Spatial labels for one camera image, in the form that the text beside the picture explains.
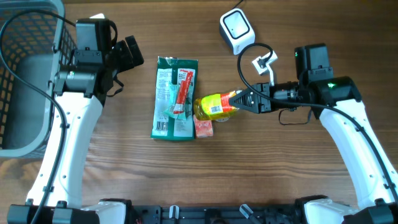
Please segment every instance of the plastic bottle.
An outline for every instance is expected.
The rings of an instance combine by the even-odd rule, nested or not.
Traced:
[[[233,90],[227,93],[215,93],[193,102],[195,116],[200,121],[225,119],[234,115],[239,108],[231,106],[229,99],[242,90]]]

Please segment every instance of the wooden table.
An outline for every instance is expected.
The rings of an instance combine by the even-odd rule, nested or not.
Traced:
[[[218,32],[233,1],[67,4],[76,20],[103,12],[119,38],[135,35],[144,65],[121,73],[124,91],[108,98],[95,127],[83,181],[83,204],[129,198],[136,205],[292,203],[325,194],[356,205],[355,191],[335,143],[319,121],[281,126],[278,113],[241,112],[213,123],[212,138],[155,141],[150,131],[158,56],[199,60],[196,97],[243,87],[236,59]],[[256,41],[274,48],[278,82],[295,81],[294,48],[324,42],[336,77],[357,84],[369,120],[391,162],[398,164],[398,3],[393,1],[248,1],[241,5]],[[267,82],[244,57],[251,83]],[[307,108],[286,112],[305,120]],[[0,222],[24,203],[40,160],[0,160]]]

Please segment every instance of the snack package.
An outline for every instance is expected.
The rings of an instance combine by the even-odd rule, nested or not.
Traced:
[[[170,110],[170,105],[176,103],[179,89],[178,86],[181,85],[182,81],[186,80],[189,72],[192,72],[192,79],[189,83],[187,96],[185,98],[184,111],[181,114],[174,114],[174,108]],[[152,132],[150,134],[151,138],[175,141],[192,140],[195,138],[195,129],[192,117],[192,98],[193,92],[195,91],[197,73],[197,60],[158,57],[155,111]]]
[[[197,138],[205,138],[213,136],[213,126],[211,121],[200,121],[193,115],[193,122],[195,122],[195,133]]]

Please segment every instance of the white device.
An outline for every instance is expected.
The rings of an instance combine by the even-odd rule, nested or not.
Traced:
[[[232,9],[220,18],[220,34],[235,55],[254,43],[254,30],[241,9]]]

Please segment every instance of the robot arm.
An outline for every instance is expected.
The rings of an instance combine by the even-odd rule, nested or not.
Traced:
[[[270,48],[264,44],[252,46],[255,45]],[[294,110],[298,105],[324,105],[324,108],[311,106],[312,111],[336,142],[353,180],[358,207],[362,211],[355,214],[355,209],[339,205],[327,198],[317,198],[303,203],[302,213],[306,217],[303,222],[359,223],[360,218],[367,217],[370,223],[373,223],[384,215],[393,220],[392,210],[396,209],[393,192],[395,193],[398,176],[370,126],[361,95],[354,82],[348,77],[333,78],[333,69],[329,65],[325,44],[296,48],[295,58],[299,82],[258,83],[252,88],[266,97],[253,94],[254,90],[248,88],[231,98],[229,103],[253,113],[270,113],[282,108]],[[375,145],[376,152],[363,133],[348,118],[341,113],[328,110],[327,106],[340,110],[358,122]]]
[[[111,27],[115,37],[111,38]],[[103,202],[91,209],[81,208],[81,182],[91,135],[101,115],[106,94],[117,74],[144,63],[134,36],[117,42],[116,25],[105,18],[80,19],[76,24],[77,49],[54,80],[55,100],[67,117],[67,131],[61,160],[55,164],[61,136],[59,111],[54,111],[52,130],[42,167],[29,191],[25,205],[11,205],[8,223],[31,223],[44,200],[37,223],[123,223],[126,205]],[[45,186],[52,167],[57,167],[49,196]]]

